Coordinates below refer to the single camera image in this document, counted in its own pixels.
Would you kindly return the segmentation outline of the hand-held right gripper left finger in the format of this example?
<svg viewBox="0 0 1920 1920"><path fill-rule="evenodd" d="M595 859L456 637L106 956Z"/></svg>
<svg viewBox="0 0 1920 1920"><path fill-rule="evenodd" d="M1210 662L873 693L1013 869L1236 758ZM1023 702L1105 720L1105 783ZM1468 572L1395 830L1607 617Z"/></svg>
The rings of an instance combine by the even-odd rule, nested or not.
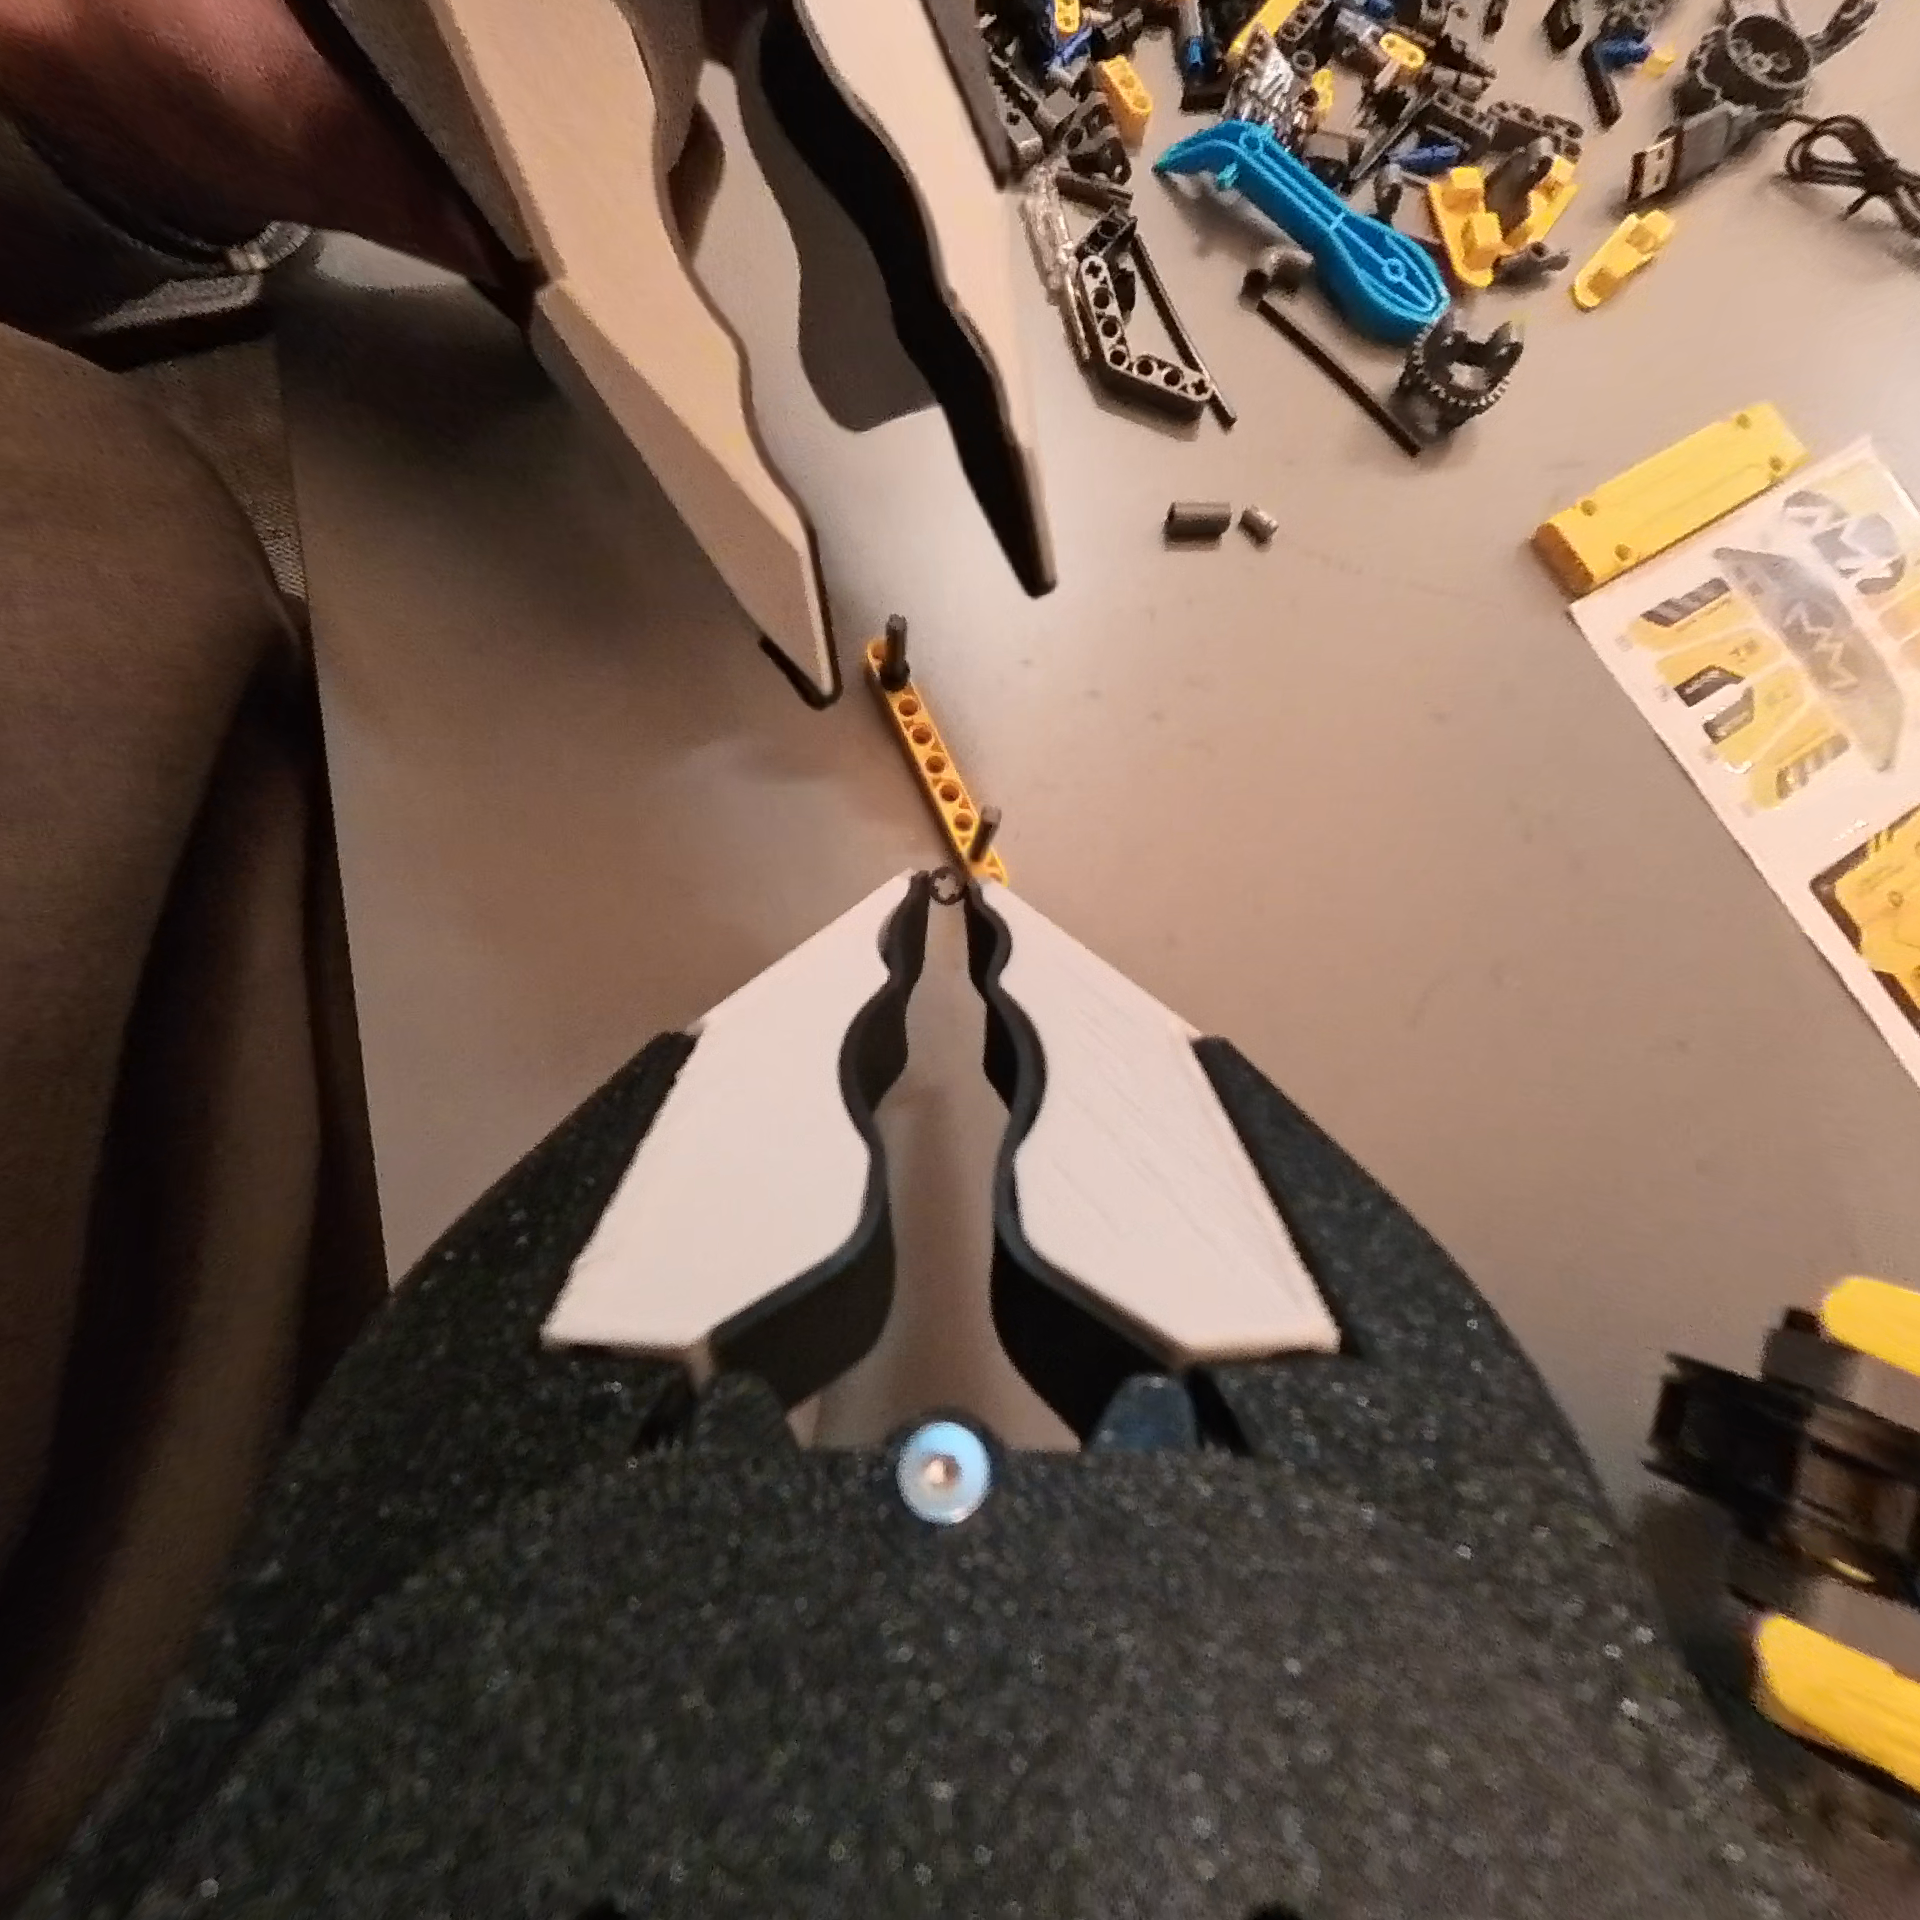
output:
<svg viewBox="0 0 1920 1920"><path fill-rule="evenodd" d="M896 1318L873 1105L908 1061L932 872L896 872L689 1029L544 1353L848 1373Z"/></svg>

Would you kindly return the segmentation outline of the yellow thin beam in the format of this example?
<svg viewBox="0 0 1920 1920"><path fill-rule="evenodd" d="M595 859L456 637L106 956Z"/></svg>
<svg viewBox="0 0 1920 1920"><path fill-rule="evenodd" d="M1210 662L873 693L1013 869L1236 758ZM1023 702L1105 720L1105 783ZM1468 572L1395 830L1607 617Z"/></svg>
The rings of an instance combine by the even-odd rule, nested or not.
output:
<svg viewBox="0 0 1920 1920"><path fill-rule="evenodd" d="M972 795L972 783L964 783L964 769L949 769L949 737L944 737L928 690L915 690L915 681L886 690L886 681L873 681L873 650L886 650L886 637L863 637L863 690L873 690L873 702L886 702L886 720L896 720L896 737L904 737L904 758L908 758L908 783L915 783L915 795L928 795L928 813L932 813L949 869L972 872L976 795Z"/></svg>

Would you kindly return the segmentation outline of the yellow fender piece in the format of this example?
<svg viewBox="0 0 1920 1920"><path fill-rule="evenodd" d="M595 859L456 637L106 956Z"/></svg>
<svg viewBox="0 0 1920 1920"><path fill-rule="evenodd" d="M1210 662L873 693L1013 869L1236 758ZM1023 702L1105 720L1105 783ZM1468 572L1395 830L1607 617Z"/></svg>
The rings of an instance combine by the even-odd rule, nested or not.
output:
<svg viewBox="0 0 1920 1920"><path fill-rule="evenodd" d="M1456 287L1498 287L1502 265L1536 259L1546 234L1568 210L1580 162L1561 144L1520 144L1498 172L1432 172L1431 234L1443 243Z"/></svg>

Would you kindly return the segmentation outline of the yellow rectangular panel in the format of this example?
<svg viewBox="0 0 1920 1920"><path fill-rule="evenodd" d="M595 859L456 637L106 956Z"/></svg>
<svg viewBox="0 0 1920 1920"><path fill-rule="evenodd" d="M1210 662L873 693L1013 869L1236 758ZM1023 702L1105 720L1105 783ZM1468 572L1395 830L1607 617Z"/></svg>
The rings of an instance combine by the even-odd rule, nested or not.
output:
<svg viewBox="0 0 1920 1920"><path fill-rule="evenodd" d="M1589 487L1568 509L1536 521L1532 556L1561 598L1601 598L1619 572L1749 509L1789 466L1809 466L1809 439L1785 425L1785 410L1757 400Z"/></svg>

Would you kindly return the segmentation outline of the small yellow curved piece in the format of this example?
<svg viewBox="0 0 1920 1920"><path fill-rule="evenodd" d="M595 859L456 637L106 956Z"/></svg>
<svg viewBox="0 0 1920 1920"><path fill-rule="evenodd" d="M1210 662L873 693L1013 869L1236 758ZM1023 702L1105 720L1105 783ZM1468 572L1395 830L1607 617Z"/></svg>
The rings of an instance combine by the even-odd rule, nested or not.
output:
<svg viewBox="0 0 1920 1920"><path fill-rule="evenodd" d="M1675 243L1675 210L1619 210L1607 243L1568 270L1568 307L1611 307Z"/></svg>

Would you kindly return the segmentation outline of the pile of small building pieces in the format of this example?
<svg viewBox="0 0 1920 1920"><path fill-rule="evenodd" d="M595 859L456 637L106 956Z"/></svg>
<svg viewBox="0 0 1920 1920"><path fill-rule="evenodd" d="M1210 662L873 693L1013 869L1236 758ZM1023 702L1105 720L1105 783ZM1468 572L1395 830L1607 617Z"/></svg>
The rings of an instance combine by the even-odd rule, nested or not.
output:
<svg viewBox="0 0 1920 1920"><path fill-rule="evenodd" d="M1509 156L1580 162L1619 120L1619 76L1661 76L1662 0L1546 0L1546 64L1580 64L1589 120L1502 99L1502 0L976 0L987 76L1023 186L1119 210L1157 90L1148 33L1172 55L1172 120L1267 120L1333 192L1502 172Z"/></svg>

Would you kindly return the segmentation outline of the person's left hand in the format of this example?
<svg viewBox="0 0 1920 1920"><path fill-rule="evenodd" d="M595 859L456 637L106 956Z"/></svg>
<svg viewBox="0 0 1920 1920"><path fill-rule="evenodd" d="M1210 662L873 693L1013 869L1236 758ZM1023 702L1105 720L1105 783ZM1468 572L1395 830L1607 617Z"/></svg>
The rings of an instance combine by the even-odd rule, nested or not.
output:
<svg viewBox="0 0 1920 1920"><path fill-rule="evenodd" d="M524 265L330 0L9 0L0 120L136 236L345 234L524 324Z"/></svg>

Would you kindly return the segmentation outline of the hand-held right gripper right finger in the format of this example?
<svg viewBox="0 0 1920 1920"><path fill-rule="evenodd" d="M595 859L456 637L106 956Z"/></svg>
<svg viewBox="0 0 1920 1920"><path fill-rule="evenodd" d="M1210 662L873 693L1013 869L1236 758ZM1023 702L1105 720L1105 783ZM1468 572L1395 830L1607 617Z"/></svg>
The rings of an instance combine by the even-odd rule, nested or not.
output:
<svg viewBox="0 0 1920 1920"><path fill-rule="evenodd" d="M1127 1373L1333 1362L1340 1330L1210 1078L1210 1040L1013 881L972 881L987 1007L990 1339L1098 1446Z"/></svg>

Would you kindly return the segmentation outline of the black bevel gear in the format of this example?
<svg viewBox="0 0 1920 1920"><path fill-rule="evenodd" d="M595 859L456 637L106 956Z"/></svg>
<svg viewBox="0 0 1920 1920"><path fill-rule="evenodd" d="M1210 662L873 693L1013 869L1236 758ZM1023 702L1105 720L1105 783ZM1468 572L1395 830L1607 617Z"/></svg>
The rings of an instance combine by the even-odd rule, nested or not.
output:
<svg viewBox="0 0 1920 1920"><path fill-rule="evenodd" d="M1461 317L1443 317L1412 340L1395 419L1415 439L1443 439L1509 389L1509 366L1520 366L1520 324L1468 336Z"/></svg>

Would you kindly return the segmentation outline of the yellow sticker sheet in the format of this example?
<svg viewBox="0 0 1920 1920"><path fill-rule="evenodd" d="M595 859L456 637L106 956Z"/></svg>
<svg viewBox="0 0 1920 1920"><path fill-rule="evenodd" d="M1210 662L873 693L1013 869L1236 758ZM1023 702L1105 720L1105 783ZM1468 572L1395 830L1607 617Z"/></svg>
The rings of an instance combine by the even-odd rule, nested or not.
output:
<svg viewBox="0 0 1920 1920"><path fill-rule="evenodd" d="M1920 466L1851 432L1568 628L1920 1078Z"/></svg>

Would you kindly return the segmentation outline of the dark grey angled beam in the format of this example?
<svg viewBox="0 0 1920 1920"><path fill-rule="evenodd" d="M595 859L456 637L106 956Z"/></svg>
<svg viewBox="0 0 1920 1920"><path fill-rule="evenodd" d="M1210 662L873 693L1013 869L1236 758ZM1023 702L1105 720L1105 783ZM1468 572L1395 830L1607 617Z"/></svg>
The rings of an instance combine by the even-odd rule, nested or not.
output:
<svg viewBox="0 0 1920 1920"><path fill-rule="evenodd" d="M1211 384L1182 345L1127 340L1127 317L1137 317L1137 224L1127 210L1090 224L1090 236L1074 243L1074 299L1090 324L1090 371L1112 400L1157 410L1172 425L1194 425L1211 410Z"/></svg>

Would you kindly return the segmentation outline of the thick black rod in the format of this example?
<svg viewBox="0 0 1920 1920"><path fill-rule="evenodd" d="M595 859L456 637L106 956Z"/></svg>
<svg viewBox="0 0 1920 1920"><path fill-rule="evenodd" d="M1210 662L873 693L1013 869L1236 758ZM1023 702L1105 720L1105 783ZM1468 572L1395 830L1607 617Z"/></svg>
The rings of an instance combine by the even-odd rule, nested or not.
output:
<svg viewBox="0 0 1920 1920"><path fill-rule="evenodd" d="M1431 453L1395 400L1378 400L1306 324L1289 324L1267 287L1254 317L1298 345L1395 453Z"/></svg>

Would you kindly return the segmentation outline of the black wheel hub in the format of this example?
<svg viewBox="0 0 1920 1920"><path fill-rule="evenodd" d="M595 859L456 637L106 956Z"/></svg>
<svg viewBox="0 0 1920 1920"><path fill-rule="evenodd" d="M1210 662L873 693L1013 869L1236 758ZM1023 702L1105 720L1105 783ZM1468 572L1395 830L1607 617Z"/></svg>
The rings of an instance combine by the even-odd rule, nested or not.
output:
<svg viewBox="0 0 1920 1920"><path fill-rule="evenodd" d="M1684 64L1675 120L1696 109L1785 120L1809 99L1809 76L1822 39L1785 7L1717 0L1717 24Z"/></svg>

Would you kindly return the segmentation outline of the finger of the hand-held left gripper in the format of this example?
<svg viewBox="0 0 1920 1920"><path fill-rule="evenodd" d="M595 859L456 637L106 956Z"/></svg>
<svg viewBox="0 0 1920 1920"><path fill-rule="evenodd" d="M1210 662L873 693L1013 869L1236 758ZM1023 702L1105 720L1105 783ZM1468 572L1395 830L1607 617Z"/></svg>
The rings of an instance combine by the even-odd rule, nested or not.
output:
<svg viewBox="0 0 1920 1920"><path fill-rule="evenodd" d="M689 265L709 0L330 0L396 120L522 265L544 371L663 487L754 650L845 693L823 565L754 439L750 345Z"/></svg>
<svg viewBox="0 0 1920 1920"><path fill-rule="evenodd" d="M1023 366L1023 236L928 0L761 0L754 126L798 236L798 366L845 432L932 410L1032 598L1050 521Z"/></svg>

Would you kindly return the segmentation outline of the yellow toy vehicle model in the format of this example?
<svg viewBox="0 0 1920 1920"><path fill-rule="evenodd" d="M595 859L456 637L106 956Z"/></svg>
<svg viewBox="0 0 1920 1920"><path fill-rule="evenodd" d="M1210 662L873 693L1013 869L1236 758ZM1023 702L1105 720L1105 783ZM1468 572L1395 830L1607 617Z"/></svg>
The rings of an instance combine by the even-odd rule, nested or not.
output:
<svg viewBox="0 0 1920 1920"><path fill-rule="evenodd" d="M1738 1699L1920 1801L1920 1291L1827 1280L1757 1373L1662 1362L1652 1470L1736 1521Z"/></svg>

